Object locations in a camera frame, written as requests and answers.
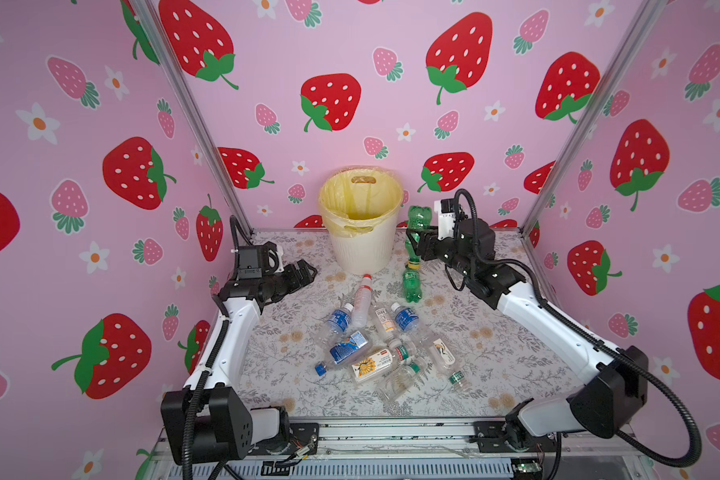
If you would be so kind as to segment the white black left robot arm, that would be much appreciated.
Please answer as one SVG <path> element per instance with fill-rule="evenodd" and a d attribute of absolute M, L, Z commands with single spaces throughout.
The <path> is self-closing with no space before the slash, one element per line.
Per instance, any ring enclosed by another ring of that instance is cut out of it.
<path fill-rule="evenodd" d="M 237 393 L 253 328 L 263 308 L 310 285 L 317 269 L 304 260 L 259 278 L 234 277 L 213 297 L 219 312 L 193 373 L 167 393 L 160 411 L 174 462 L 193 476 L 202 463 L 242 460 L 255 449 L 279 451 L 292 439 L 283 407 L 250 409 Z"/>

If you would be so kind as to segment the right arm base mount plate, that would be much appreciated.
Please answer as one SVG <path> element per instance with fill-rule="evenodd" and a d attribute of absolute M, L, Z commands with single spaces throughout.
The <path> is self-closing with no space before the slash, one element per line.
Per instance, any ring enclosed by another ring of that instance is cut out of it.
<path fill-rule="evenodd" d="M 519 423 L 504 421 L 477 421 L 473 423 L 476 443 L 481 453 L 554 453 L 555 437 L 535 437 Z"/>

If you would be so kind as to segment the cream plastic waste bin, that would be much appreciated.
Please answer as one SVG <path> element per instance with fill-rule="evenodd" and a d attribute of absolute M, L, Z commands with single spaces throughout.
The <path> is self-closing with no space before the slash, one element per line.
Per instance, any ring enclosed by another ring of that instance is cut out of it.
<path fill-rule="evenodd" d="M 397 224 L 395 227 L 382 226 L 371 233 L 352 238 L 329 233 L 339 266 L 355 275 L 373 275 L 383 270 L 391 260 Z"/>

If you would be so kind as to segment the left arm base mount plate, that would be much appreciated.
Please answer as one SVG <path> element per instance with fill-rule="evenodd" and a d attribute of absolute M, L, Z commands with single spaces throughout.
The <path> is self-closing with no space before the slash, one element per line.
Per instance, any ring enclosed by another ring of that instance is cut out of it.
<path fill-rule="evenodd" d="M 297 422 L 290 424 L 275 438 L 258 442 L 248 452 L 253 456 L 309 456 L 317 452 L 320 424 Z"/>

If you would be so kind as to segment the clear bottle blue Chinese label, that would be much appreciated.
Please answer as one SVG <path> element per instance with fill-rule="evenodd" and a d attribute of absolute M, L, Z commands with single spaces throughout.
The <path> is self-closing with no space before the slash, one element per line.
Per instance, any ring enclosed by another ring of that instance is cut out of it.
<path fill-rule="evenodd" d="M 395 302 L 391 308 L 393 320 L 403 334 L 411 338 L 419 338 L 425 333 L 425 326 L 411 307 Z"/>

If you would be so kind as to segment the clear bottle orange white label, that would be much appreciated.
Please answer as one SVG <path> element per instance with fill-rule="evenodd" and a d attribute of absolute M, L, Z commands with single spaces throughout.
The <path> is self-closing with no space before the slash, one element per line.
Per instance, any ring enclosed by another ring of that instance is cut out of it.
<path fill-rule="evenodd" d="M 397 335 L 398 327 L 389 309 L 384 305 L 376 305 L 373 313 L 374 325 L 380 338 L 384 341 L 393 339 Z"/>

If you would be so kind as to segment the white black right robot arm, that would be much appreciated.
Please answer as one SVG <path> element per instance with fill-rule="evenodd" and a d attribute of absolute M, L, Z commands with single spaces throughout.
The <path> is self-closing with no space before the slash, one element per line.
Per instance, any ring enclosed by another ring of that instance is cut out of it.
<path fill-rule="evenodd" d="M 408 227 L 406 235 L 423 261 L 440 260 L 463 277 L 478 299 L 516 321 L 551 349 L 581 381 L 581 388 L 547 399 L 530 399 L 505 417 L 504 438 L 513 448 L 529 446 L 535 438 L 553 433 L 586 431 L 613 438 L 645 405 L 647 382 L 630 361 L 644 366 L 636 348 L 627 350 L 584 329 L 581 324 L 543 299 L 532 270 L 515 259 L 481 260 L 473 240 L 492 245 L 495 235 L 486 223 L 471 227 L 459 222 L 449 236 L 437 228 Z"/>

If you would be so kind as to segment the aluminium frame rail front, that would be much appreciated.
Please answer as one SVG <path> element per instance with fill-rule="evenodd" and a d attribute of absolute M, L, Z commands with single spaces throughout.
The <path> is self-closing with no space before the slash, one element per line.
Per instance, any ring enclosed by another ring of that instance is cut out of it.
<path fill-rule="evenodd" d="M 294 417 L 320 424 L 317 452 L 193 466 L 196 479 L 656 479 L 619 439 L 550 434 L 554 453 L 481 453 L 473 423 L 497 417 Z"/>

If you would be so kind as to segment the left aluminium corner post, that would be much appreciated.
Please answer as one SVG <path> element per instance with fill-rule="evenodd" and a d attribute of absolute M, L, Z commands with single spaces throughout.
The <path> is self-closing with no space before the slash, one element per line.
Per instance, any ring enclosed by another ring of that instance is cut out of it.
<path fill-rule="evenodd" d="M 253 227 L 235 193 L 233 177 L 188 85 L 194 79 L 207 83 L 221 81 L 231 89 L 239 88 L 228 79 L 236 60 L 229 33 L 193 1 L 135 1 L 133 6 L 147 43 L 168 77 L 226 204 L 239 222 L 242 234 L 251 236 Z"/>

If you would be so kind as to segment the white bottle red cap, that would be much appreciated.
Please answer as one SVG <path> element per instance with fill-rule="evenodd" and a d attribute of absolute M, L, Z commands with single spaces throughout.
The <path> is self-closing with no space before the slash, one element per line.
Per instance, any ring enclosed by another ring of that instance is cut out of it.
<path fill-rule="evenodd" d="M 352 325 L 364 328 L 367 325 L 369 309 L 373 298 L 372 276 L 365 274 L 358 287 L 353 302 Z"/>

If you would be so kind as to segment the yellow bin liner bag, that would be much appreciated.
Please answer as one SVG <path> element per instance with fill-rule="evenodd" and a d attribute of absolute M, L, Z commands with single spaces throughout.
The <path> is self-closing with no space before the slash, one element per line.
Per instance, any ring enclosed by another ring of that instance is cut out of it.
<path fill-rule="evenodd" d="M 391 225 L 395 227 L 404 188 L 397 176 L 376 167 L 337 171 L 321 186 L 318 209 L 330 234 L 352 238 Z"/>

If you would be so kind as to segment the green cap bottle white label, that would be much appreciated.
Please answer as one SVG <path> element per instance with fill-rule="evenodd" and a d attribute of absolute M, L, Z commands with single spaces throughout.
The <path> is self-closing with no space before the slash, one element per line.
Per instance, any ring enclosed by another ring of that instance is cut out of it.
<path fill-rule="evenodd" d="M 448 342 L 435 336 L 427 345 L 428 352 L 437 369 L 454 387 L 461 387 L 465 380 L 461 362 L 451 350 Z"/>

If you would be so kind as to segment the aluminium corner post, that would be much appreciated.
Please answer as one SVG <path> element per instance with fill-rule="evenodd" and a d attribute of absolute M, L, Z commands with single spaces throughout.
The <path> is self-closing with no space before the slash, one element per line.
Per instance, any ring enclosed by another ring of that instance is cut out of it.
<path fill-rule="evenodd" d="M 188 85 L 194 79 L 207 83 L 221 81 L 231 89 L 239 88 L 228 79 L 236 60 L 229 33 L 193 1 L 135 1 L 133 6 L 147 43 L 168 77 L 226 204 L 239 222 L 242 234 L 251 236 L 253 227 L 235 193 L 233 177 Z"/>
<path fill-rule="evenodd" d="M 566 143 L 563 145 L 541 194 L 530 210 L 525 223 L 519 229 L 523 240 L 530 238 L 532 227 L 540 219 L 556 188 L 564 179 L 570 164 L 587 140 L 587 134 L 600 118 L 602 108 L 605 106 L 609 95 L 628 72 L 630 64 L 650 35 L 665 6 L 665 1 L 649 0 L 642 1 L 636 10 L 631 23 L 614 50 L 609 64 L 601 74 L 601 80 L 594 90 L 593 98 L 588 102 L 584 113 L 578 119 L 578 123 L 574 126 Z"/>

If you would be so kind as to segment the clear bottle green cap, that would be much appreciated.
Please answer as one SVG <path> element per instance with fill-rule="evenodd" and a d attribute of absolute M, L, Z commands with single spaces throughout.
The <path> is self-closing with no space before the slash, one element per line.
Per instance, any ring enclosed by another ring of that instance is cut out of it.
<path fill-rule="evenodd" d="M 396 401 L 414 385 L 419 372 L 420 366 L 414 362 L 399 366 L 379 383 L 380 399 L 385 403 Z"/>

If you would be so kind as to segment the small bottle red green label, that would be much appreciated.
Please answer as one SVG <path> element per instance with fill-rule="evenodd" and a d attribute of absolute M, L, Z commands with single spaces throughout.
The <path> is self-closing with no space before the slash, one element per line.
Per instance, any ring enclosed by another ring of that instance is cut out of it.
<path fill-rule="evenodd" d="M 399 363 L 410 363 L 417 353 L 417 347 L 414 343 L 399 338 L 390 340 L 387 348 L 392 357 Z"/>

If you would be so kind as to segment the right aluminium corner post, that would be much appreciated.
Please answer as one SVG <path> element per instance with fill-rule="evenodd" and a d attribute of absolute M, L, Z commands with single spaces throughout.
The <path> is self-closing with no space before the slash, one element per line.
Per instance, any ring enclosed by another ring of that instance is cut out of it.
<path fill-rule="evenodd" d="M 605 106 L 609 95 L 628 72 L 630 64 L 650 35 L 665 6 L 665 1 L 649 0 L 642 1 L 636 10 L 631 23 L 614 50 L 609 64 L 601 74 L 601 80 L 594 90 L 593 98 L 588 102 L 584 113 L 578 119 L 578 123 L 574 126 L 566 143 L 563 145 L 541 194 L 530 210 L 525 223 L 519 229 L 523 240 L 530 238 L 532 227 L 540 219 L 556 188 L 564 179 L 570 164 L 587 140 L 587 134 L 600 118 L 602 108 Z"/>

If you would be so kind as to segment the sunflower label bottle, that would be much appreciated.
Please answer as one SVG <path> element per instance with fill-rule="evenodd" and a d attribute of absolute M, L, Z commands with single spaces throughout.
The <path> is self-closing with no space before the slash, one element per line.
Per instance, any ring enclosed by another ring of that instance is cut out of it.
<path fill-rule="evenodd" d="M 352 379 L 356 384 L 377 380 L 393 372 L 404 363 L 397 362 L 388 348 L 380 349 L 351 365 Z"/>

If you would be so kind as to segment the green soda bottle yellow cap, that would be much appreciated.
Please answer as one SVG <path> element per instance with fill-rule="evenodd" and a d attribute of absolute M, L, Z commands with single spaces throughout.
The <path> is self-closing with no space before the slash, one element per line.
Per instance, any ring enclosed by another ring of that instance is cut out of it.
<path fill-rule="evenodd" d="M 422 299 L 421 279 L 418 270 L 406 268 L 403 273 L 403 294 L 409 303 L 417 303 Z"/>

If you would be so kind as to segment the blue cap bottle blue label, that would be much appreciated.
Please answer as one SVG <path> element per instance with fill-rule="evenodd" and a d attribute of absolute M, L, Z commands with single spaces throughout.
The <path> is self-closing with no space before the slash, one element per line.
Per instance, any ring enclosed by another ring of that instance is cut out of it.
<path fill-rule="evenodd" d="M 323 377 L 329 370 L 349 365 L 359 359 L 371 346 L 369 334 L 364 330 L 356 330 L 331 346 L 324 358 L 315 365 L 314 370 L 319 377 Z"/>

